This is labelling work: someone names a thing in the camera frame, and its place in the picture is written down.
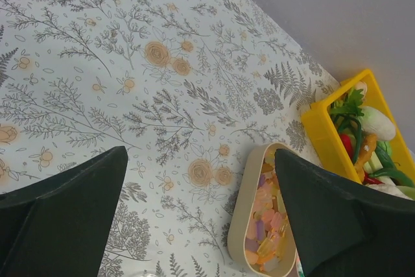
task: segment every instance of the table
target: table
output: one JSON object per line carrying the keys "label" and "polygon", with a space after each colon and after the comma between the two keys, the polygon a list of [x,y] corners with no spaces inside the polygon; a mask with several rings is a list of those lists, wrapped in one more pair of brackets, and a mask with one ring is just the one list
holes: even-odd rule
{"label": "table", "polygon": [[124,145],[99,276],[251,276],[226,250],[246,157],[317,162],[300,114],[337,82],[251,0],[0,2],[0,191]]}

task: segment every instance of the food container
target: food container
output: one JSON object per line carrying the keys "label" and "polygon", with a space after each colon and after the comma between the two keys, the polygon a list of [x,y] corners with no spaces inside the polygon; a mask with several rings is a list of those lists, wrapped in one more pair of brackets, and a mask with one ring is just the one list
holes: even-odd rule
{"label": "food container", "polygon": [[312,103],[311,109],[302,115],[304,127],[324,169],[361,184],[328,113],[331,103],[335,102],[359,81],[365,82],[368,86],[364,105],[380,110],[395,125],[396,136],[390,141],[393,151],[392,160],[400,171],[404,172],[415,182],[414,161],[410,156],[405,141],[403,141],[401,132],[375,80],[374,74],[369,69],[365,69],[352,79],[342,81],[342,86],[338,90],[334,91],[326,99]]}
{"label": "food container", "polygon": [[286,277],[296,263],[297,257],[296,245],[290,226],[288,226],[285,232],[285,235],[287,235],[285,254],[276,269],[271,272],[260,272],[259,266],[250,265],[245,256],[246,231],[252,214],[252,207],[254,205],[255,193],[257,191],[259,176],[261,175],[261,167],[264,161],[265,152],[269,147],[275,149],[289,149],[282,143],[272,143],[256,147],[249,154],[229,229],[228,250],[234,261],[247,266],[251,271],[257,274],[270,277]]}

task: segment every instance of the gray wall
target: gray wall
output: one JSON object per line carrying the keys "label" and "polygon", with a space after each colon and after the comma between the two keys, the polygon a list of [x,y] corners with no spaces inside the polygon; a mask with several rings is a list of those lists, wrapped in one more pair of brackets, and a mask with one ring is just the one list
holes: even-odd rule
{"label": "gray wall", "polygon": [[254,0],[335,78],[370,67],[415,150],[415,0]]}

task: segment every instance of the black object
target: black object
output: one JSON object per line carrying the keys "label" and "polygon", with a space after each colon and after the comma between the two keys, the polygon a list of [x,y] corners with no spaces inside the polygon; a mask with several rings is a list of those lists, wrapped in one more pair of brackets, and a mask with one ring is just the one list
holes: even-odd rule
{"label": "black object", "polygon": [[96,277],[128,156],[114,147],[0,196],[0,277]]}
{"label": "black object", "polygon": [[306,277],[415,275],[415,202],[275,154],[281,194]]}

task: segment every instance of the red pepper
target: red pepper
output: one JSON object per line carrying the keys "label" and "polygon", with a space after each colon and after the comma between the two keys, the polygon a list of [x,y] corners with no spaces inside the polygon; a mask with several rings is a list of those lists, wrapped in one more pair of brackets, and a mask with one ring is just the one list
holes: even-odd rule
{"label": "red pepper", "polygon": [[351,145],[350,138],[347,134],[339,134],[340,139],[342,140],[343,146],[346,149],[346,152],[348,152],[348,155],[350,159],[353,158],[353,146]]}
{"label": "red pepper", "polygon": [[378,179],[371,178],[366,171],[364,172],[364,180],[363,180],[363,183],[364,184],[383,184]]}

